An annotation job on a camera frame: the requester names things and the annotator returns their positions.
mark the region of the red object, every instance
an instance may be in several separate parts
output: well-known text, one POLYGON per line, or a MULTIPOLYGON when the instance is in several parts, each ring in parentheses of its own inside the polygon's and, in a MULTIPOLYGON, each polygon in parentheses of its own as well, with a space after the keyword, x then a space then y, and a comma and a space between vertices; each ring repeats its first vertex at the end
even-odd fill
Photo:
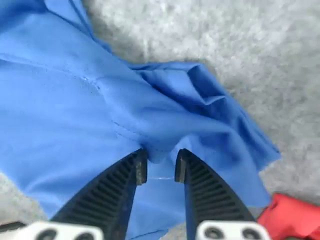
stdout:
POLYGON ((258 218, 273 240, 286 237, 320 240, 320 207, 276 193, 258 218))

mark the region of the gray carpet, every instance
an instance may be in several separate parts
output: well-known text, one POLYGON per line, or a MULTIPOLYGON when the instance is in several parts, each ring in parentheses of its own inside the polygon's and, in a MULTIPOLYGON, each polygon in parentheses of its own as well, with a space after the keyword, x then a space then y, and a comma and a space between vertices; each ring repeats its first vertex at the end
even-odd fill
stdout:
MULTIPOLYGON (((270 192, 320 204, 319 0, 85 0, 95 32, 135 63, 199 61, 278 145, 270 192)), ((1 176, 0 221, 43 218, 1 176)), ((184 226, 164 239, 185 239, 184 226)))

